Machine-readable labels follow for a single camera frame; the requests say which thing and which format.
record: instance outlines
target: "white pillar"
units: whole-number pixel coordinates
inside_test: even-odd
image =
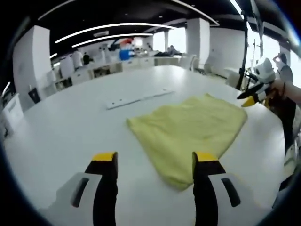
[[[167,51],[167,48],[168,48],[168,32],[164,32],[164,38],[165,38],[165,51]]]
[[[28,92],[37,88],[41,99],[46,96],[41,88],[47,84],[47,73],[51,71],[49,51],[50,30],[34,26],[15,45],[13,53],[13,73],[17,93],[23,111],[34,105]]]
[[[187,21],[187,53],[196,55],[204,64],[210,52],[209,22],[195,18]]]

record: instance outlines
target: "table surface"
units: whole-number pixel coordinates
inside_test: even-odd
[[[143,96],[163,88],[176,92],[106,110],[107,101]],[[99,152],[119,153],[118,225],[193,225],[192,186],[173,190],[159,177],[126,118],[151,113],[165,104],[209,93],[241,105],[239,91],[177,66],[156,66],[112,74],[72,86],[24,113],[17,132],[5,142],[12,171],[36,208],[46,208],[76,172],[84,172]],[[281,121],[261,104],[245,109],[248,119],[220,159],[255,200],[271,207],[284,175]]]

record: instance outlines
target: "yellow cloth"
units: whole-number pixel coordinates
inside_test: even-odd
[[[204,95],[127,119],[159,175],[179,190],[193,183],[192,152],[220,158],[247,119],[233,104]]]

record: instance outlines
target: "ceiling light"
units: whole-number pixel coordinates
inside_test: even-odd
[[[7,91],[8,87],[10,85],[10,82],[6,85],[6,87],[4,88],[3,92],[2,92],[2,96],[5,94],[5,92]]]
[[[241,8],[239,7],[239,5],[237,4],[237,2],[235,0],[229,0],[231,2],[231,4],[234,6],[234,8],[236,9],[236,11],[240,14],[240,16],[242,16],[243,18],[243,15],[241,15]]]
[[[49,10],[48,12],[44,13],[43,15],[41,15],[41,16],[38,18],[38,20],[40,20],[40,19],[42,19],[43,17],[47,16],[49,13],[55,11],[56,9],[58,9],[58,8],[64,6],[64,5],[66,5],[66,4],[68,4],[68,3],[71,3],[71,2],[73,2],[73,1],[76,1],[76,0],[68,0],[68,1],[66,1],[66,2],[63,2],[62,4],[60,4],[60,5],[58,5],[58,6],[54,7],[54,8],[52,8],[52,9]]]
[[[218,25],[218,26],[220,25],[218,22],[216,22],[215,20],[213,20],[210,16],[208,16],[207,14],[205,14],[205,13],[203,13],[202,11],[198,10],[197,8],[192,7],[191,5],[188,5],[188,4],[186,4],[186,3],[184,3],[184,2],[181,2],[181,1],[179,1],[179,0],[170,0],[170,1],[173,1],[173,2],[175,2],[175,3],[178,3],[178,4],[182,5],[182,6],[185,6],[185,7],[187,7],[187,8],[190,8],[190,9],[192,9],[193,11],[199,13],[200,15],[206,17],[208,20],[212,21],[215,25]]]
[[[92,27],[92,28],[88,28],[79,32],[75,32],[73,34],[69,34],[59,40],[56,40],[56,43],[59,43],[63,40],[66,40],[68,38],[71,38],[75,35],[78,34],[82,34],[85,32],[89,32],[89,31],[93,31],[93,30],[97,30],[97,29],[102,29],[102,28],[107,28],[107,27],[119,27],[119,26],[132,26],[132,25],[137,25],[137,26],[152,26],[152,27],[163,27],[163,28],[169,28],[169,29],[176,29],[176,27],[172,27],[172,26],[168,26],[168,25],[161,25],[161,24],[150,24],[150,23],[121,23],[121,24],[108,24],[108,25],[103,25],[103,26],[98,26],[98,27]]]
[[[73,45],[72,48],[77,47],[77,46],[81,46],[93,41],[99,41],[99,40],[104,40],[104,39],[112,39],[112,38],[118,38],[118,37],[126,37],[126,36],[153,36],[153,34],[145,34],[145,33],[132,33],[132,34],[116,34],[116,35],[110,35],[110,36],[106,36],[106,37],[101,37],[98,39],[92,39],[89,41],[84,41],[81,42],[79,44]]]
[[[239,13],[240,17],[244,20],[244,15],[241,14],[242,10],[239,7],[239,5],[237,4],[237,2],[235,0],[229,0],[231,2],[231,4],[234,6],[234,8],[236,9],[236,11]],[[246,27],[248,28],[248,30],[252,31],[252,28],[249,24],[249,22],[246,23]]]
[[[55,56],[57,56],[57,53],[54,53],[53,55],[51,55],[51,56],[50,56],[50,59],[51,59],[51,58],[54,58]]]
[[[53,67],[57,67],[57,66],[59,66],[60,64],[61,64],[61,62],[57,62],[57,63],[53,64]]]

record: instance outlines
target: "black pole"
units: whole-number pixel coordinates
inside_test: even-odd
[[[238,79],[238,83],[236,86],[236,89],[240,90],[241,88],[241,84],[243,82],[243,78],[244,78],[244,74],[245,74],[245,67],[246,67],[246,54],[247,54],[247,50],[248,50],[248,28],[247,28],[247,15],[246,13],[243,11],[242,14],[244,15],[244,25],[245,25],[245,49],[244,49],[244,58],[243,58],[243,64],[241,66],[241,68],[239,69],[239,79]]]

